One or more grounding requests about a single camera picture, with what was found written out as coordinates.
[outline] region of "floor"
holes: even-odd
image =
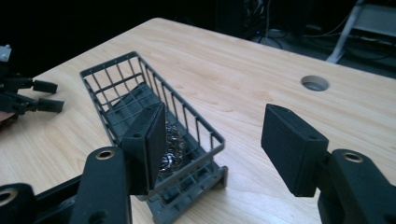
[[[326,61],[338,37],[339,35],[305,35],[297,38],[282,30],[273,29],[268,34],[254,35],[250,40]],[[379,41],[378,36],[369,38],[354,34],[346,42],[345,54],[338,64],[396,78],[396,43],[390,41]]]

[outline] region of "wood grain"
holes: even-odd
[[[285,106],[330,139],[370,157],[396,185],[396,80],[268,48],[162,19],[147,21],[36,79],[59,85],[60,114],[27,113],[0,131],[0,185],[31,184],[35,193],[81,174],[87,155],[109,146],[79,72],[137,51],[226,139],[216,162],[228,187],[210,190],[177,223],[319,223],[318,195],[294,198],[261,148],[266,104]],[[326,91],[301,84],[316,75]],[[134,223],[151,223],[133,199]]]

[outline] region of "cable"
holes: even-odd
[[[371,52],[371,53],[374,53],[374,54],[377,54],[377,55],[383,53],[383,55],[380,55],[378,57],[363,57],[363,56],[361,56],[362,55],[361,53],[353,52],[354,50],[351,50],[352,47],[349,46],[350,45],[349,44],[348,47],[346,47],[346,52],[348,54],[350,54],[351,56],[355,57],[355,58],[359,58],[359,59],[363,59],[363,60],[367,60],[367,61],[379,61],[379,60],[387,59],[387,58],[389,58],[389,57],[391,57],[392,55],[395,54],[396,44],[392,44],[390,48],[387,48],[387,49],[384,50],[383,48],[373,47],[373,45],[367,45],[367,41],[361,39],[361,37],[357,38],[357,40],[361,41],[361,42],[356,42],[359,46],[364,46],[365,47],[365,50],[364,49],[357,49],[357,51],[363,50],[365,52]],[[379,40],[375,40],[375,41],[371,41],[371,42],[373,42],[372,44],[376,44],[376,43],[379,43]]]
[[[258,12],[259,8],[261,9],[259,15],[261,15],[262,12],[264,11],[264,3],[262,2],[262,0],[259,0],[258,2],[259,2],[259,4],[258,4],[258,6],[254,9],[253,15],[256,15],[256,13]]]
[[[259,40],[257,43],[261,44],[261,43],[262,43],[262,39],[263,39],[263,36],[260,38],[260,40]],[[271,38],[271,37],[268,37],[268,38],[265,39],[265,42],[269,43],[268,40],[272,40],[274,43],[276,43],[278,49],[283,49],[282,44],[281,44],[278,40],[276,40],[276,39],[274,39],[274,38]]]
[[[285,34],[281,35],[281,36],[269,36],[268,38],[273,38],[273,39],[282,39],[285,38],[286,36],[288,36],[290,33],[284,30],[278,30],[278,29],[271,29],[269,30],[269,32],[284,32]]]
[[[267,3],[267,23],[266,23],[266,31],[265,31],[265,40],[268,39],[268,31],[270,28],[270,6],[271,6],[271,0],[268,0]]]
[[[330,32],[323,34],[323,35],[304,35],[304,37],[311,37],[311,38],[316,38],[316,37],[323,37],[323,36],[329,36],[329,35],[335,35],[332,34],[332,32],[336,31],[340,26],[342,26],[344,24],[344,22],[347,21],[347,19],[349,18],[350,13],[341,21],[340,24],[338,24],[334,29],[332,29]]]
[[[308,37],[307,40],[313,43],[316,46],[323,47],[323,48],[334,48],[335,45],[337,44],[338,38],[332,40],[334,38],[334,35],[327,35],[323,36],[327,38],[310,38]]]

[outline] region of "round hole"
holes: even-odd
[[[90,224],[102,224],[105,223],[107,218],[107,212],[106,211],[98,211],[93,213],[88,221]]]
[[[344,157],[345,157],[348,161],[363,162],[363,158],[360,157],[359,155],[356,155],[355,153],[346,152],[346,153],[344,153]]]
[[[301,79],[301,84],[311,91],[326,91],[329,89],[329,82],[323,77],[306,76]]]
[[[4,189],[0,191],[0,206],[6,205],[14,200],[18,195],[16,189]]]
[[[116,154],[116,152],[114,152],[114,150],[104,150],[104,151],[99,152],[96,155],[96,159],[101,160],[101,161],[108,160],[108,159],[112,158],[114,156],[114,154]]]

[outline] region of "wire basket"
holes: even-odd
[[[225,188],[228,168],[218,167],[213,161],[224,149],[223,137],[137,52],[86,69],[80,75],[113,146],[120,144],[146,106],[165,104],[166,128],[177,132],[181,157],[178,164],[157,177],[154,190],[147,196],[136,196],[148,203],[155,223],[172,223],[207,190],[215,185]]]

